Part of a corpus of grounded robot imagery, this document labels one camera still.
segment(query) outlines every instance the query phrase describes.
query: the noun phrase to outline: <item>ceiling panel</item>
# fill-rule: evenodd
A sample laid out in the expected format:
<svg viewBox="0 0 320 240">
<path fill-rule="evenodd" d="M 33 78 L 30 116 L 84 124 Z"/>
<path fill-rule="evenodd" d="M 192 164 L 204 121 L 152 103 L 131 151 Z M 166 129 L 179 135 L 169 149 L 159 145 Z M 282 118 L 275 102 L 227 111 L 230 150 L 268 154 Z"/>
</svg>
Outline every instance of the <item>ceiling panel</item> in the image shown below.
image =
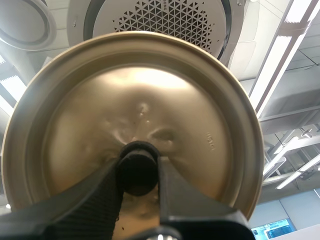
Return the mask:
<svg viewBox="0 0 320 240">
<path fill-rule="evenodd" d="M 320 64 L 320 56 L 312 57 L 311 60 L 314 61 L 316 64 Z"/>
<path fill-rule="evenodd" d="M 320 35 L 320 24 L 312 24 L 308 31 L 306 32 L 305 37 L 317 36 Z"/>
<path fill-rule="evenodd" d="M 61 54 L 68 48 L 61 48 L 61 49 L 55 49 L 55 50 L 48 50 L 48 51 L 39 51 L 39 52 L 28 52 L 28 57 L 30 58 L 30 61 L 36 71 L 39 71 L 46 58 L 54 58 L 55 56 Z"/>
<path fill-rule="evenodd" d="M 305 55 L 307 55 L 308 58 L 314 58 L 314 57 L 319 57 L 320 56 L 320 46 L 300 49 L 300 51 L 302 53 L 304 53 Z"/>
<path fill-rule="evenodd" d="M 307 59 L 307 57 L 305 55 L 303 55 L 303 53 L 298 50 L 293 55 L 293 58 L 291 61 L 298 61 L 298 60 L 304 60 L 304 59 Z"/>
<path fill-rule="evenodd" d="M 67 29 L 61 29 L 56 31 L 56 37 L 53 43 L 46 48 L 46 50 L 64 49 L 68 48 L 68 36 Z"/>
<path fill-rule="evenodd" d="M 318 14 L 315 16 L 315 18 L 312 21 L 312 24 L 320 24 L 320 12 L 318 12 Z"/>
<path fill-rule="evenodd" d="M 53 9 L 66 9 L 69 7 L 70 0 L 45 0 L 48 8 Z"/>
<path fill-rule="evenodd" d="M 320 46 L 320 35 L 305 37 L 300 44 L 299 49 L 306 49 Z"/>
<path fill-rule="evenodd" d="M 277 8 L 279 11 L 281 11 L 282 13 L 285 12 L 289 0 L 265 0 L 266 2 L 270 3 L 271 5 L 273 5 L 275 8 Z"/>
<path fill-rule="evenodd" d="M 63 8 L 63 9 L 51 10 L 51 13 L 56 23 L 56 29 L 57 30 L 66 29 L 68 9 Z"/>
<path fill-rule="evenodd" d="M 292 70 L 292 69 L 298 69 L 298 68 L 308 67 L 312 65 L 315 65 L 315 64 L 311 60 L 303 59 L 303 60 L 291 61 L 286 69 Z"/>
</svg>

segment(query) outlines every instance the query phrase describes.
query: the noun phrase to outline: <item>metal pipe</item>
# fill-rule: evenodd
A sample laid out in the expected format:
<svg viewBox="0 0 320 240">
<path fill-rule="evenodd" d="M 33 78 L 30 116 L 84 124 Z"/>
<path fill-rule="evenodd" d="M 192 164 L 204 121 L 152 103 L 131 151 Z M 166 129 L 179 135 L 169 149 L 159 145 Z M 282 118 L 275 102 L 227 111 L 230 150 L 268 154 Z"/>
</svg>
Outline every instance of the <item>metal pipe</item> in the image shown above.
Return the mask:
<svg viewBox="0 0 320 240">
<path fill-rule="evenodd" d="M 289 173 L 285 173 L 285 174 L 281 174 L 279 176 L 271 176 L 269 178 L 267 178 L 266 180 L 263 181 L 262 186 L 266 186 L 269 184 L 274 184 L 277 182 L 280 182 L 284 179 L 287 179 L 288 177 L 290 177 L 293 174 L 293 172 L 289 172 Z"/>
</svg>

